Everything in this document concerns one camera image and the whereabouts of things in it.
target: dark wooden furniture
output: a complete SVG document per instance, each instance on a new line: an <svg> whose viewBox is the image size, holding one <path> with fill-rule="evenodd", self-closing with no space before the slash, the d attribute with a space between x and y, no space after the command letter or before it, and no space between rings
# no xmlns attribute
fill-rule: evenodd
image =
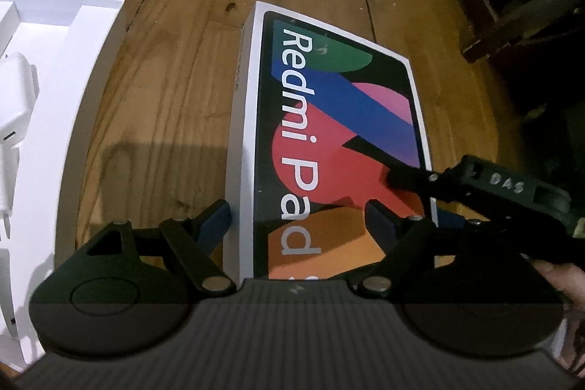
<svg viewBox="0 0 585 390"><path fill-rule="evenodd" d="M546 104L561 109L585 98L576 74L585 46L585 0L459 0L475 30L461 53L486 56L525 113Z"/></svg>

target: white charger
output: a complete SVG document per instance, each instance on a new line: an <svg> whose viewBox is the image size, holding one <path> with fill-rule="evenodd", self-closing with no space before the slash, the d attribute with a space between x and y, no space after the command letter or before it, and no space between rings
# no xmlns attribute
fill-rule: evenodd
<svg viewBox="0 0 585 390"><path fill-rule="evenodd" d="M0 216L12 211L19 151L36 94L32 67L21 53L0 60Z"/></svg>
<svg viewBox="0 0 585 390"><path fill-rule="evenodd" d="M18 149L0 145L0 219L12 211L17 170Z"/></svg>
<svg viewBox="0 0 585 390"><path fill-rule="evenodd" d="M24 139L33 112L33 71L22 53L0 60L0 145L14 146Z"/></svg>

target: metal pin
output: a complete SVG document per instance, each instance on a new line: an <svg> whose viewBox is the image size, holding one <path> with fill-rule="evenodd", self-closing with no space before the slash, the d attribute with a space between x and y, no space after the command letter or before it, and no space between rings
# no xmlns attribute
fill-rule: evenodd
<svg viewBox="0 0 585 390"><path fill-rule="evenodd" d="M392 282L385 276L368 276L362 281L362 285L368 291L382 294L390 289Z"/></svg>
<svg viewBox="0 0 585 390"><path fill-rule="evenodd" d="M232 285L232 282L225 276L210 276L203 280L202 285L207 291L221 293L226 291Z"/></svg>

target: redmi pad box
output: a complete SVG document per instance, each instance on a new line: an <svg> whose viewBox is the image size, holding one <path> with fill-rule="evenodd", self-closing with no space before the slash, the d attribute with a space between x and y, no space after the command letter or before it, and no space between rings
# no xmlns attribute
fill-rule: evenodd
<svg viewBox="0 0 585 390"><path fill-rule="evenodd" d="M434 215L430 201L387 187L387 166L397 161L431 166L408 61L257 2L233 94L226 273L318 279L381 260L364 224L368 200L402 217Z"/></svg>

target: green shape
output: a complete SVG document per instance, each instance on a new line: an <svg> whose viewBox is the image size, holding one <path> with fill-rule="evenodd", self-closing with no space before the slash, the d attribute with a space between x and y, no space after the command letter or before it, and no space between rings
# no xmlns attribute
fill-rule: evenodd
<svg viewBox="0 0 585 390"><path fill-rule="evenodd" d="M310 30L303 29L302 27L275 20L274 45L278 46L278 51L280 52L286 48L296 47L294 45L283 46L285 40L291 39L290 35L283 32L284 29L311 37L313 48L310 52L296 50L302 53L305 57L306 66L313 70L319 70L321 72L352 72L364 68L371 62L372 56L368 52L364 52L352 47L351 45L333 40L324 35L311 32Z"/></svg>

